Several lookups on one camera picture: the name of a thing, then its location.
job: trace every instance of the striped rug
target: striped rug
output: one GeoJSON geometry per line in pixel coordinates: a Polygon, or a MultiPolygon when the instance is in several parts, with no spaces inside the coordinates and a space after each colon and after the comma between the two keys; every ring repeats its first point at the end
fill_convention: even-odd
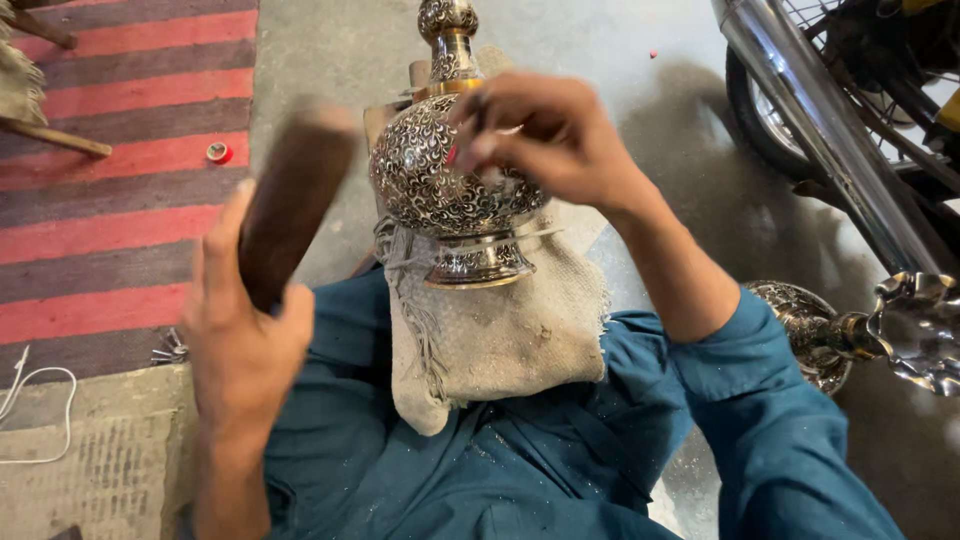
{"type": "Polygon", "coordinates": [[[150,365],[177,321],[192,238],[248,174],[258,0],[77,0],[32,11],[74,51],[14,44],[46,74],[50,127],[106,160],[0,134],[0,386],[31,364],[78,377],[150,365]],[[204,159],[212,142],[235,156],[204,159]]]}

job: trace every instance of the right hand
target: right hand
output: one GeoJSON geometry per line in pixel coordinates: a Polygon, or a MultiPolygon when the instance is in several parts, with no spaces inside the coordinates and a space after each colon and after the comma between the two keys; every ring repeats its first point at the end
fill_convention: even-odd
{"type": "Polygon", "coordinates": [[[551,195],[601,210],[623,209],[623,201],[636,199],[628,195],[656,190],[596,92],[574,79],[503,73],[461,94],[447,121],[458,128],[455,166],[465,172],[490,162],[514,167],[551,195]]]}

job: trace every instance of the shirt sleeve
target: shirt sleeve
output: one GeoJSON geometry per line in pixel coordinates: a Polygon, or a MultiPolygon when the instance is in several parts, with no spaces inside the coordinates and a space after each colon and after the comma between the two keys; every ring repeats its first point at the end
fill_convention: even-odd
{"type": "Polygon", "coordinates": [[[846,416],[804,381],[765,302],[741,289],[722,329],[670,355],[723,482],[720,538],[903,538],[847,466],[846,416]]]}

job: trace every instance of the white cable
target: white cable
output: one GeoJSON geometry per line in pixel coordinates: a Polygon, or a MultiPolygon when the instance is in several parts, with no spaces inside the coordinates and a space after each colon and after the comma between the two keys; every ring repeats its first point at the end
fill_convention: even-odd
{"type": "Polygon", "coordinates": [[[10,393],[7,394],[7,399],[4,400],[3,405],[0,406],[0,420],[3,420],[7,414],[13,410],[13,403],[16,401],[16,396],[20,393],[20,389],[23,388],[23,385],[30,380],[30,377],[36,375],[37,373],[43,373],[44,371],[62,371],[63,373],[70,376],[70,379],[73,381],[73,388],[70,389],[70,397],[66,399],[66,410],[64,416],[66,418],[66,444],[63,445],[63,450],[54,457],[49,457],[46,459],[8,459],[0,460],[0,465],[37,465],[40,463],[51,463],[57,461],[61,457],[66,455],[66,451],[70,450],[70,407],[73,405],[73,396],[77,393],[77,378],[74,377],[73,372],[66,368],[62,367],[43,367],[37,370],[30,372],[27,377],[24,377],[23,380],[20,380],[20,375],[23,373],[23,364],[27,361],[27,353],[30,352],[30,345],[27,345],[27,348],[23,350],[23,357],[20,358],[19,362],[16,362],[16,365],[13,366],[16,369],[16,378],[13,379],[13,386],[10,387],[10,393]]]}

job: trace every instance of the engraved brass vase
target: engraved brass vase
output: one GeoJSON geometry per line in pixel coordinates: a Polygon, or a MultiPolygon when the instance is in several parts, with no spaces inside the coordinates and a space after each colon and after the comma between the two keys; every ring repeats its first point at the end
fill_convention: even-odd
{"type": "Polygon", "coordinates": [[[373,189],[399,225],[437,239],[438,261],[427,286],[479,288],[529,276],[536,267],[511,240],[546,195],[512,169],[488,169],[481,181],[444,163],[456,135],[446,113],[459,92],[483,79],[470,52],[476,11],[467,0],[424,0],[418,25],[433,49],[430,83],[374,145],[373,189]]]}

